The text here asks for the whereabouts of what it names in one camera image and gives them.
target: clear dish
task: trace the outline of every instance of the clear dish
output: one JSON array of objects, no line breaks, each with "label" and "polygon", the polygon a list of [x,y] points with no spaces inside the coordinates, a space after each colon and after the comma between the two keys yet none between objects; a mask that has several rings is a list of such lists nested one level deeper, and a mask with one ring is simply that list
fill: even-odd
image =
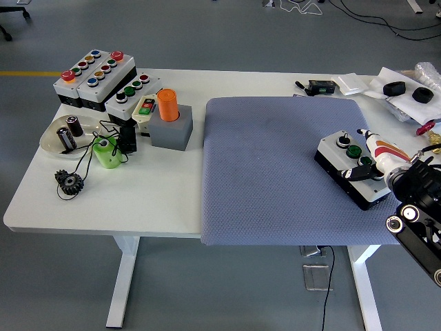
[{"label": "clear dish", "polygon": [[[66,115],[54,120],[43,133],[40,138],[40,146],[46,152],[56,155],[64,159],[79,159],[83,156],[85,148],[73,150],[69,153],[65,152],[65,148],[57,135],[57,130],[62,126],[67,126],[66,119],[72,115]],[[94,135],[93,132],[101,133],[101,124],[98,119],[92,117],[75,115],[78,117],[81,127],[83,128],[83,134],[80,137],[74,137],[76,145],[78,147],[86,146],[92,142]]]}]

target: yellow floor line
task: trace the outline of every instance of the yellow floor line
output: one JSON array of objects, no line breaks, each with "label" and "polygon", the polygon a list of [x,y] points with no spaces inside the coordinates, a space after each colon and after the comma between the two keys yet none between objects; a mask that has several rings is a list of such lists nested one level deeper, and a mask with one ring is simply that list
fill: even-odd
[{"label": "yellow floor line", "polygon": [[38,76],[38,77],[59,77],[60,72],[51,71],[0,71],[0,76]]}]

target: gray cushion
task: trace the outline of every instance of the gray cushion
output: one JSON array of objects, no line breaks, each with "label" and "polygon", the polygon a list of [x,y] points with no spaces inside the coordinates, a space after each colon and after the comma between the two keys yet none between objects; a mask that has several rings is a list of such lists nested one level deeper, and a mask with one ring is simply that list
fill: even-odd
[{"label": "gray cushion", "polygon": [[320,140],[367,124],[352,100],[234,97],[207,104],[203,228],[207,245],[396,243],[392,196],[362,211],[314,161]]}]

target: gray floor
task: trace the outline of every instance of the gray floor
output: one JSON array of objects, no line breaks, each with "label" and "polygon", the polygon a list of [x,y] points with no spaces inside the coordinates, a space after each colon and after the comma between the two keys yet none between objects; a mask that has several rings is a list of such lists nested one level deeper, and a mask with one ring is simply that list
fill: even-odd
[{"label": "gray floor", "polygon": [[[13,6],[15,1],[0,1]],[[419,1],[345,3],[394,26],[436,23]],[[407,41],[357,22],[327,0],[323,16],[262,8],[260,0],[50,1],[0,14],[0,71],[63,71],[91,49],[122,50],[139,68],[378,74],[419,61],[441,70],[441,38]],[[284,7],[290,4],[284,1]],[[441,33],[403,32],[412,38]],[[59,106],[54,77],[0,76],[3,214]],[[0,330],[103,330],[121,253],[110,237],[17,234],[0,225]],[[125,330],[320,330],[323,292],[305,289],[297,247],[205,247],[196,239],[142,239]],[[439,330],[441,291],[398,246],[368,260],[383,330]],[[363,330],[345,248],[326,330]]]}]

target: gear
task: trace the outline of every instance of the gear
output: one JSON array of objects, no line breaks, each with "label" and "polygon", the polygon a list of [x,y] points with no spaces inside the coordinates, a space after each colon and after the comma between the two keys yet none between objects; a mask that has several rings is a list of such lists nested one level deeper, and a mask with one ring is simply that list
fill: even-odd
[{"label": "gear", "polygon": [[69,176],[69,173],[66,170],[58,170],[55,173],[55,180],[57,180],[58,184],[61,184],[61,182],[64,181],[67,176]]},{"label": "gear", "polygon": [[83,179],[78,174],[68,174],[60,183],[60,188],[66,195],[77,195],[83,187]]}]

